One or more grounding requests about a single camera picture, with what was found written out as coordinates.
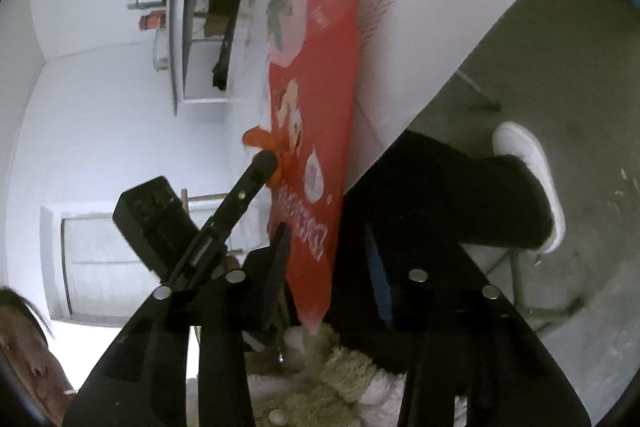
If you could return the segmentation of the red snack bag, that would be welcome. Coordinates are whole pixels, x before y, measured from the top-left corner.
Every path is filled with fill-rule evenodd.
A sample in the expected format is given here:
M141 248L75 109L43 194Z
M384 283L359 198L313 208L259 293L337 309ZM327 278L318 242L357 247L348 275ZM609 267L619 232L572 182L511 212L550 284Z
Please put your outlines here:
M270 127L244 133L270 150L268 229L286 225L285 280L299 322L317 334L331 302L359 61L358 0L270 0Z

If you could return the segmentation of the white door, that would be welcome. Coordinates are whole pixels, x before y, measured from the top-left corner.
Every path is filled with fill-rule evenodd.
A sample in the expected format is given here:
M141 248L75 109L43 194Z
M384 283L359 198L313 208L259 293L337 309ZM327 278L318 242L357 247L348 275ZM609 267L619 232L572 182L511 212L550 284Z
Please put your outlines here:
M114 202L40 207L40 260L54 321L119 327L160 279L114 225Z

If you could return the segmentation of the black clothing under table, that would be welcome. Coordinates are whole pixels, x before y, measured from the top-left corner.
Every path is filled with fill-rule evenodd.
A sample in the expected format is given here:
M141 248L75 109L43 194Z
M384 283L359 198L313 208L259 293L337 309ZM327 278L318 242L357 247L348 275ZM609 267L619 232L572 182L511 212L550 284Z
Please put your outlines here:
M226 91L228 86L231 48L237 17L238 11L234 11L228 19L226 32L224 33L224 38L221 43L218 61L213 68L213 87L220 91Z

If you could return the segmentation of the glass container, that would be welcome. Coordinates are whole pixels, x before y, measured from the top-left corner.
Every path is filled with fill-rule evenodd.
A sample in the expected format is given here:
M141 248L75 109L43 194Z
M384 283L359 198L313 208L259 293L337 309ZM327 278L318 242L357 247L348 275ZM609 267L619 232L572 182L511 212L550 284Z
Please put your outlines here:
M169 37L166 28L158 28L153 42L152 63L157 72L169 68Z

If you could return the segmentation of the red bottle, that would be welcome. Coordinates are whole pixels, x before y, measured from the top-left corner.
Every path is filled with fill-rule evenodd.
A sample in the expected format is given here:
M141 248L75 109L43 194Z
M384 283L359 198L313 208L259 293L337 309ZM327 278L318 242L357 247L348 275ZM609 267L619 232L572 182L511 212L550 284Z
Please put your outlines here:
M138 27L141 31L164 29L166 20L167 15L164 10L152 11L140 16Z

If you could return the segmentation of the white slipper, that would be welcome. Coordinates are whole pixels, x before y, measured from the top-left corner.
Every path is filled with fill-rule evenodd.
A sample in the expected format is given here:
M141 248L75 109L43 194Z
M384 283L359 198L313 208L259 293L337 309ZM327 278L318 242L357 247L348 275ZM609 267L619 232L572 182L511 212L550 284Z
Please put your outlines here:
M552 253L563 242L566 221L544 147L536 135L514 121L499 124L491 143L496 156L515 158L524 167L527 178L535 180L535 190L544 199L544 217L550 221L550 231L536 251L542 255Z

